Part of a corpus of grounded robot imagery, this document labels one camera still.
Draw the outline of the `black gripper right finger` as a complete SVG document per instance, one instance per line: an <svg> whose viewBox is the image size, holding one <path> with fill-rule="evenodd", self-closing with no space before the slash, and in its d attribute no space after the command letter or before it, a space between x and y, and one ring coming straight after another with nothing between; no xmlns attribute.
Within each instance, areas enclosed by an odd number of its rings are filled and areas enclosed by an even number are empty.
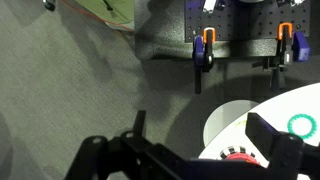
<svg viewBox="0 0 320 180"><path fill-rule="evenodd" d="M247 115L245 134L271 165L281 163L280 143L282 134L258 113Z"/></svg>

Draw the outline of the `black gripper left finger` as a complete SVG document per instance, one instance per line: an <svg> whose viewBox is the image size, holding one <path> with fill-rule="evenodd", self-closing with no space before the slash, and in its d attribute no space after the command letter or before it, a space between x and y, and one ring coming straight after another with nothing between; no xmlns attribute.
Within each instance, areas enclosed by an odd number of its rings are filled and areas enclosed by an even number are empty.
<svg viewBox="0 0 320 180"><path fill-rule="evenodd" d="M133 131L138 136L144 135L144 125L145 125L145 118L146 118L146 111L145 110L139 110L137 112L134 125L133 125Z"/></svg>

